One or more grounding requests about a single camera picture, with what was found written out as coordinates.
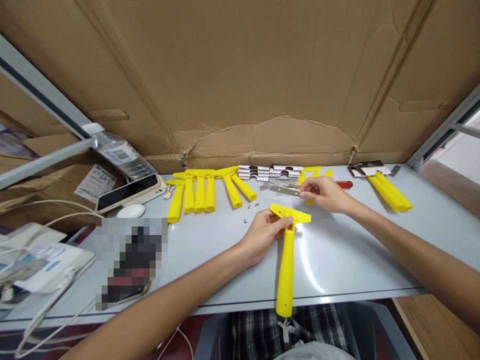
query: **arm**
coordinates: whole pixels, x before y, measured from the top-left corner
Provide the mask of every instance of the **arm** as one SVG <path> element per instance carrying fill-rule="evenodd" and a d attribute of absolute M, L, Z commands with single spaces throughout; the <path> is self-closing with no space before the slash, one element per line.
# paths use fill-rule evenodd
<path fill-rule="evenodd" d="M 293 218 L 257 213 L 236 245 L 128 307 L 63 356 L 136 360 L 154 350 L 200 304 L 247 267 L 257 264 Z"/>
<path fill-rule="evenodd" d="M 480 334 L 480 272 L 355 200 L 331 177 L 310 177 L 300 191 L 302 198 L 357 221 L 445 306 Z"/>

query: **metal frame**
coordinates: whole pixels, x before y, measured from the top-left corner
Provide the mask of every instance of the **metal frame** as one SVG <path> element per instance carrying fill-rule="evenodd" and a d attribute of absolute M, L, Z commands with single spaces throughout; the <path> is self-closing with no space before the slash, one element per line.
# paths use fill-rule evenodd
<path fill-rule="evenodd" d="M 430 159 L 435 151 L 444 146 L 457 132 L 480 139 L 480 130 L 464 125 L 478 111 L 480 111 L 480 84 L 463 99 L 438 129 L 415 151 L 406 164 L 419 172 L 422 165 Z"/>
<path fill-rule="evenodd" d="M 82 125 L 91 123 L 90 119 L 2 35 L 0 35 L 0 72 L 82 140 L 1 174 L 1 190 L 88 149 L 92 141 L 82 129 Z"/>
<path fill-rule="evenodd" d="M 92 146 L 92 141 L 90 139 L 82 140 L 74 143 L 73 145 L 69 145 L 63 149 L 42 156 L 41 158 L 38 158 L 32 162 L 26 163 L 25 165 L 16 167 L 13 170 L 4 172 L 3 174 L 0 174 L 0 190 L 5 189 L 29 176 L 32 176 L 33 174 L 36 174 L 39 171 L 48 168 L 49 166 L 59 163 L 62 160 L 81 153 L 90 146 Z"/>

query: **white table surface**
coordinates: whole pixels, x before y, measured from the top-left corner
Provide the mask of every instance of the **white table surface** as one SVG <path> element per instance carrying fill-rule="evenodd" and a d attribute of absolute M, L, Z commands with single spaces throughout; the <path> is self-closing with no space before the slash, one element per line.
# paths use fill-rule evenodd
<path fill-rule="evenodd" d="M 326 166 L 320 174 L 328 169 L 333 170 L 335 180 L 353 182 L 353 188 L 347 191 L 356 199 L 480 271 L 480 221 L 407 166 L 402 165 L 395 177 L 388 177 L 414 205 L 413 210 L 398 213 L 391 211 L 365 178 L 353 178 L 346 166 Z M 257 199 L 248 202 L 240 192 L 243 206 L 233 209 L 223 180 L 215 180 L 216 211 L 182 213 L 179 222 L 168 226 L 166 263 L 158 269 L 160 275 L 153 281 L 150 292 L 238 242 L 257 211 L 277 203 L 311 214 L 311 223 L 297 225 L 295 234 L 294 306 L 426 293 L 390 252 L 355 221 L 342 214 L 330 214 L 315 205 L 305 206 L 303 199 L 278 197 L 269 190 L 259 191 L 262 184 L 249 180 L 248 185 L 257 192 Z M 145 204 L 143 217 L 165 217 L 169 205 L 170 201 L 157 197 Z M 94 251 L 94 234 L 80 247 Z M 282 241 L 274 242 L 258 265 L 234 278 L 195 314 L 275 307 L 281 251 Z M 43 326 L 63 324 L 94 298 L 101 281 L 98 266 L 93 264 L 72 285 L 49 312 Z M 25 328 L 50 296 L 31 294 L 0 322 L 0 331 Z M 133 302 L 106 311 L 96 311 L 91 306 L 73 324 L 105 322 Z"/>

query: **plastic water bottle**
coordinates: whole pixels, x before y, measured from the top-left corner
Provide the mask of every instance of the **plastic water bottle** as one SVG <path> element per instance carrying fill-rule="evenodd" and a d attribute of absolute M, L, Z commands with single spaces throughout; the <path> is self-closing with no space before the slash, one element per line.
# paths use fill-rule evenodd
<path fill-rule="evenodd" d="M 158 172 L 123 137 L 106 132 L 99 123 L 81 127 L 93 138 L 93 148 L 132 180 Z"/>

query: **person's left hand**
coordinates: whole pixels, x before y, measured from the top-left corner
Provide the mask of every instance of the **person's left hand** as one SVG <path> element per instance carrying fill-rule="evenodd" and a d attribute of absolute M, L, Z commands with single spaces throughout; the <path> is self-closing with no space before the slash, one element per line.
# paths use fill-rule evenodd
<path fill-rule="evenodd" d="M 284 229 L 293 222 L 293 217 L 279 218 L 270 209 L 257 212 L 245 236 L 237 244 L 248 253 L 249 265 L 259 263 L 274 240 L 281 238 Z"/>

